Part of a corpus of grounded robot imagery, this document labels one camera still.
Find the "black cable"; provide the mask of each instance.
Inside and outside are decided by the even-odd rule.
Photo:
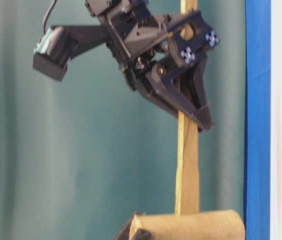
[[[45,35],[46,33],[46,23],[47,23],[47,20],[56,4],[57,0],[53,0],[50,7],[47,9],[46,13],[45,13],[45,16],[43,18],[43,24],[42,24],[42,36]]]

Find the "cardboard tube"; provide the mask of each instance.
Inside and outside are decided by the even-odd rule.
[[[196,215],[136,215],[129,239],[138,230],[151,234],[151,240],[245,240],[245,227],[233,210]]]

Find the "teal backdrop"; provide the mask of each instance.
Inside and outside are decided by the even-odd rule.
[[[174,211],[177,120],[129,91],[109,50],[74,60],[62,83],[32,70],[50,0],[0,0],[0,240],[112,239],[133,212]],[[151,0],[178,13],[178,0]],[[201,209],[243,216],[244,0],[202,0],[221,39],[205,83],[215,127],[200,134]],[[97,24],[60,0],[51,24]]]

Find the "paper roll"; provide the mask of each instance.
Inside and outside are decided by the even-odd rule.
[[[136,215],[130,240],[138,230],[149,232],[151,240],[245,240],[244,224],[233,210],[182,216]]]

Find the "blue border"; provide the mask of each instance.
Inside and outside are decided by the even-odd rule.
[[[271,0],[246,0],[247,240],[270,240]]]

